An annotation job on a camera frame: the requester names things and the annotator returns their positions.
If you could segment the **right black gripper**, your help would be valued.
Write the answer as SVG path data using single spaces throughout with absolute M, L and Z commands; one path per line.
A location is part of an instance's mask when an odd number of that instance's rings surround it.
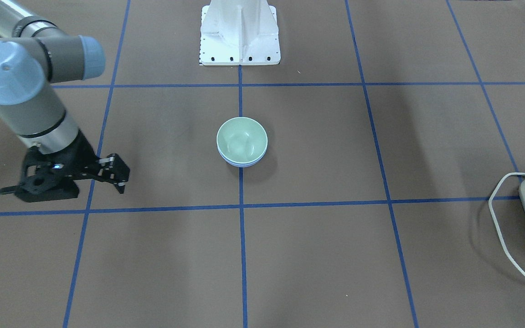
M 17 199 L 25 203 L 75 199 L 80 192 L 77 180 L 100 181 L 112 185 L 120 195 L 125 192 L 129 166 L 116 153 L 98 157 L 81 131 L 61 151 L 45 155 L 40 149 L 33 145 L 23 158 Z

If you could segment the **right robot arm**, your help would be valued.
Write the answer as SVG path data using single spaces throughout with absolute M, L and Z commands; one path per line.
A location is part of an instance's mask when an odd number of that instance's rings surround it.
M 71 36 L 12 0 L 0 0 L 0 118 L 27 147 L 17 185 L 0 189 L 26 203 L 75 199 L 78 180 L 123 194 L 130 168 L 96 154 L 52 84 L 99 77 L 106 58 L 90 36 Z

